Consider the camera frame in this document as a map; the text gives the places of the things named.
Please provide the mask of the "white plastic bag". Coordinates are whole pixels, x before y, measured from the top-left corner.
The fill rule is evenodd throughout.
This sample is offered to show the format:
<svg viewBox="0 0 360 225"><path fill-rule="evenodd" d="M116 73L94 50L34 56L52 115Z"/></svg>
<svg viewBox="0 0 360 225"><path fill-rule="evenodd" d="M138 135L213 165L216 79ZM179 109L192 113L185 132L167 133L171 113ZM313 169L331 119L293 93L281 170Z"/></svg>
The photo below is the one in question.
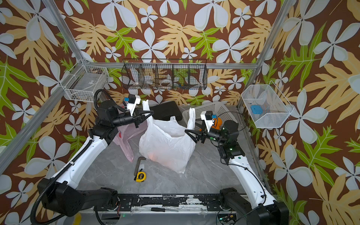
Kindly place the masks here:
<svg viewBox="0 0 360 225"><path fill-rule="evenodd" d="M153 118L139 141L139 152L145 158L157 162L176 173L185 173L186 166L192 156L196 143L185 133L186 129L194 129L196 111L189 109L187 126L181 126L171 117L170 121Z"/></svg>

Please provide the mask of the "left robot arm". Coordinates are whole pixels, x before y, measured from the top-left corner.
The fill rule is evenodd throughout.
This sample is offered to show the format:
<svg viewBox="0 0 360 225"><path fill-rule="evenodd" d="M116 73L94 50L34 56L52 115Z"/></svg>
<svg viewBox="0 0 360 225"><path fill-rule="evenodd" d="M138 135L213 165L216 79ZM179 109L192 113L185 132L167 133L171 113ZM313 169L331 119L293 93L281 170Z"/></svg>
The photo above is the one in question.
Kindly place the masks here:
<svg viewBox="0 0 360 225"><path fill-rule="evenodd" d="M85 143L69 162L51 178L44 178L38 184L39 197L30 213L31 224L41 224L37 220L40 204L45 209L58 213L58 216L45 221L45 225L90 208L98 215L98 208L113 210L118 207L118 192L114 189L102 187L97 190L78 190L77 187L90 165L118 134L118 127L133 124L138 128L154 114L152 110L137 108L140 100L138 95L130 94L125 98L125 106L121 107L107 91L99 89L95 92L95 125L88 129L89 135Z"/></svg>

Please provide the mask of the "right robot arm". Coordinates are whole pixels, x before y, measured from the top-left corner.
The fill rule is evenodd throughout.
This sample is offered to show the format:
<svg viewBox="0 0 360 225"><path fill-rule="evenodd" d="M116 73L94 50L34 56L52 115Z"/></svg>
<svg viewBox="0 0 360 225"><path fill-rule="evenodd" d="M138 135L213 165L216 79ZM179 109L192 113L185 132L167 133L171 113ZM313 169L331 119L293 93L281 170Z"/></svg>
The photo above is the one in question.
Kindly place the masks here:
<svg viewBox="0 0 360 225"><path fill-rule="evenodd" d="M204 143L207 139L217 142L220 162L229 166L239 179L247 199L235 188L220 190L220 206L237 214L233 224L244 222L247 225L287 225L289 210L283 202L273 197L252 170L238 143L238 126L233 120L227 120L220 129L187 129L185 133L195 143Z"/></svg>

